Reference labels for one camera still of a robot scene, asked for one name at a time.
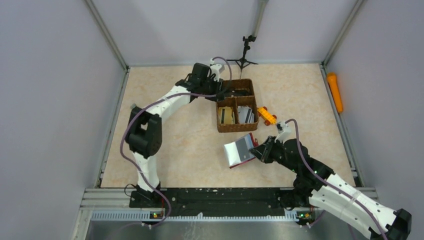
orange baseball bat toy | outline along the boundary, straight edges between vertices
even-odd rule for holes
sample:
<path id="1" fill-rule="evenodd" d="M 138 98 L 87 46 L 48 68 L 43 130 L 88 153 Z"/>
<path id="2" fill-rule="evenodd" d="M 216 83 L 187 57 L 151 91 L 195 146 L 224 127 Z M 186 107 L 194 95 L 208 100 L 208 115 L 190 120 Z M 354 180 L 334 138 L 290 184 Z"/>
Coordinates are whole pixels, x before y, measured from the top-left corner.
<path id="1" fill-rule="evenodd" d="M 343 112 L 342 98 L 340 97 L 339 87 L 337 86 L 337 76 L 334 72 L 327 74 L 327 82 L 330 86 L 332 99 L 334 100 L 335 109 L 338 113 Z"/>

yellow toy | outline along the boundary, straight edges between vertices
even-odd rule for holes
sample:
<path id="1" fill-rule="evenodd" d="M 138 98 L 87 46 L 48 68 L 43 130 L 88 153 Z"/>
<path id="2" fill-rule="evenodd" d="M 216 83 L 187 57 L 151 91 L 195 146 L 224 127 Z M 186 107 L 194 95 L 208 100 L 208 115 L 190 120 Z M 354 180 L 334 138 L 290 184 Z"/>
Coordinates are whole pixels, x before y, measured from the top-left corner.
<path id="1" fill-rule="evenodd" d="M 271 115 L 271 113 L 268 112 L 268 108 L 266 106 L 258 107 L 257 114 L 259 117 L 262 117 L 265 120 L 265 125 L 269 126 L 271 124 L 277 124 L 277 116 Z"/>

brown woven basket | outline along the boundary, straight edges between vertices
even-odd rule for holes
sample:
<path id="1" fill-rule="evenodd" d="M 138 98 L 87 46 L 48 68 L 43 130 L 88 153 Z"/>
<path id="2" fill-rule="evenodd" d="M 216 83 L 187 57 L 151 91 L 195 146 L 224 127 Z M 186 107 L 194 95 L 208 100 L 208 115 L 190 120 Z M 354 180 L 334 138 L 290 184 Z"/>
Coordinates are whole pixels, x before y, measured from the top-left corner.
<path id="1" fill-rule="evenodd" d="M 229 84 L 229 81 L 223 81 L 223 87 L 225 88 Z M 230 89 L 235 90 L 246 90 L 249 92 L 248 96 L 233 96 L 226 97 L 223 101 L 216 103 L 216 126 L 220 133 L 232 133 L 232 132 L 251 132 L 258 129 L 258 109 L 256 105 L 255 92 L 251 79 L 239 79 L 232 80 L 230 83 Z M 253 111 L 253 123 L 240 123 L 239 114 L 237 111 L 238 106 L 248 106 Z M 234 112 L 235 124 L 222 124 L 220 123 L 220 117 L 218 114 L 218 108 L 220 107 L 231 107 Z"/>

wooden tabletop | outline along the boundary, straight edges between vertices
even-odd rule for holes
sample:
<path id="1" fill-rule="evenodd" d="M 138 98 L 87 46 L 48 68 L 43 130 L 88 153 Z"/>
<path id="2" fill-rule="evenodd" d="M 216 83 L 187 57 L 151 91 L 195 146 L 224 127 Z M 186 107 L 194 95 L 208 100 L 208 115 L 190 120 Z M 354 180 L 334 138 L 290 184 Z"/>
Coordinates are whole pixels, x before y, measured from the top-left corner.
<path id="1" fill-rule="evenodd" d="M 124 160 L 119 144 L 127 127 L 130 106 L 146 106 L 166 94 L 192 70 L 190 66 L 133 67 L 119 110 L 113 140 L 101 187 L 124 187 L 137 183 L 137 169 Z M 234 65 L 233 77 L 240 78 Z M 221 76 L 229 78 L 226 69 Z M 334 169 L 345 181 L 355 185 L 342 139 L 318 64 L 259 64 L 243 70 L 242 78 L 252 79 L 259 107 L 266 106 L 278 120 L 298 121 L 300 140 L 309 155 Z M 157 174 L 167 188 L 292 187 L 296 175 L 277 163 L 258 160 L 230 169 L 224 144 L 248 132 L 219 133 L 216 106 L 203 98 L 195 99 L 174 113 L 162 126 L 163 142 L 157 153 Z M 292 138 L 295 138 L 294 126 Z M 259 120 L 253 136 L 259 143 L 276 136 L 275 126 Z M 133 157 L 128 145 L 124 153 Z"/>

gray wall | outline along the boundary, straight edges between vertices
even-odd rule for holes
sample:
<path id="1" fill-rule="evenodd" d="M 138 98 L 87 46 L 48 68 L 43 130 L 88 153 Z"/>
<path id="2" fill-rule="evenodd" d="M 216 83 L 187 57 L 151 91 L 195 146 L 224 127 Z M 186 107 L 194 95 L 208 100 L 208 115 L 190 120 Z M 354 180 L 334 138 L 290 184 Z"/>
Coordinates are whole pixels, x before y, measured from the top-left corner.
<path id="1" fill-rule="evenodd" d="M 240 58 L 257 0 L 94 0 L 129 65 Z M 355 0 L 270 0 L 247 58 L 319 62 Z"/>
<path id="2" fill-rule="evenodd" d="M 424 1 L 368 1 L 329 65 L 365 181 L 424 224 Z"/>
<path id="3" fill-rule="evenodd" d="M 70 238 L 122 79 L 82 0 L 0 2 L 0 239 Z"/>

